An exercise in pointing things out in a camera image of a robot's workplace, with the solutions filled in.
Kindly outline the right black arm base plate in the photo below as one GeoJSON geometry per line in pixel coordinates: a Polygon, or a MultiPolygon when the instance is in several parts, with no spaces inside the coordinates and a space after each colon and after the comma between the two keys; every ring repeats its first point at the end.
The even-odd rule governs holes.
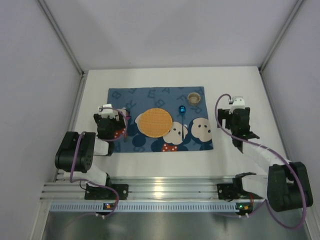
{"type": "Polygon", "coordinates": [[[216,185],[219,200],[231,202],[233,200],[249,200],[250,194],[238,191],[232,183],[219,183],[216,185]]]}

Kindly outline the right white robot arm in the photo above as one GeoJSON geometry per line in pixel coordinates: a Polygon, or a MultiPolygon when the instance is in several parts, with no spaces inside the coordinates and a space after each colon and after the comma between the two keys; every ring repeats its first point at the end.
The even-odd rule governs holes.
{"type": "Polygon", "coordinates": [[[228,130],[233,146],[266,172],[266,176],[254,172],[237,174],[232,179],[236,192],[264,198],[276,212],[311,207],[314,200],[306,166],[263,146],[260,137],[250,130],[249,121],[249,107],[217,110],[217,125],[228,130]]]}

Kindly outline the small beige ceramic cup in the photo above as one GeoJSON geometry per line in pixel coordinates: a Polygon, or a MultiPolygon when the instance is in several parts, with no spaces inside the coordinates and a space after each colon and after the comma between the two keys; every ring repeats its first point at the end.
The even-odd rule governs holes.
{"type": "Polygon", "coordinates": [[[201,101],[201,96],[197,92],[191,92],[187,96],[187,101],[190,106],[197,106],[201,101]]]}

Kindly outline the orange woven round coaster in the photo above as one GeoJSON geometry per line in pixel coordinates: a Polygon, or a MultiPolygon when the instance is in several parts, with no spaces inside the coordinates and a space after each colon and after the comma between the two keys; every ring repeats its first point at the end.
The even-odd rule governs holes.
{"type": "Polygon", "coordinates": [[[137,125],[147,137],[160,138],[171,130],[173,118],[162,108],[151,108],[140,116],[137,125]]]}

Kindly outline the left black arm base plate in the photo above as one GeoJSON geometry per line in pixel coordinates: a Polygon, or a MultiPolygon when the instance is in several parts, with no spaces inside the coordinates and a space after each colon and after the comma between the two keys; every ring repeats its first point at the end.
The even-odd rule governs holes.
{"type": "MultiPolygon", "coordinates": [[[[119,200],[126,200],[129,194],[128,184],[112,184],[113,188],[119,195],[119,200]]],[[[106,188],[86,185],[85,200],[116,200],[116,194],[106,188]]]]}

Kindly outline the iridescent blue metal spoon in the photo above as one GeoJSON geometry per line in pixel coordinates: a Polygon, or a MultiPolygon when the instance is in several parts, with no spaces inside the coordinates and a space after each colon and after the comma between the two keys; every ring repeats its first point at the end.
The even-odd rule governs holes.
{"type": "Polygon", "coordinates": [[[185,134],[184,134],[184,118],[185,118],[185,114],[186,114],[186,107],[184,105],[180,105],[178,108],[178,112],[181,116],[181,137],[182,137],[182,141],[185,140],[185,134]]]}

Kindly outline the blue cartoon placemat cloth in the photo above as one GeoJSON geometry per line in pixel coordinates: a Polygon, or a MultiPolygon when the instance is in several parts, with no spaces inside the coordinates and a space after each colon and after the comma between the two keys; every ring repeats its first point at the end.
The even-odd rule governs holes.
{"type": "Polygon", "coordinates": [[[124,113],[126,108],[131,114],[127,142],[124,142],[124,137],[115,141],[116,153],[209,151],[214,148],[203,86],[111,88],[107,103],[124,113]],[[188,103],[188,94],[193,92],[201,96],[197,106],[188,103]],[[179,114],[181,105],[186,108],[184,141],[182,118],[179,114]],[[171,130],[165,136],[152,138],[140,131],[138,121],[141,115],[152,108],[164,109],[172,117],[171,130]]]}

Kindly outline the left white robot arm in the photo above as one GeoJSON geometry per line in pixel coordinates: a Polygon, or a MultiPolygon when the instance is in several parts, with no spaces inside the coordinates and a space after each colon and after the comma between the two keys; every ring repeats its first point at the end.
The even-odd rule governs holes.
{"type": "Polygon", "coordinates": [[[70,183],[86,182],[95,188],[110,189],[108,173],[94,165],[93,158],[109,157],[115,150],[115,141],[125,137],[127,116],[123,110],[107,107],[93,115],[97,132],[68,131],[54,158],[55,167],[69,173],[70,183]]]}

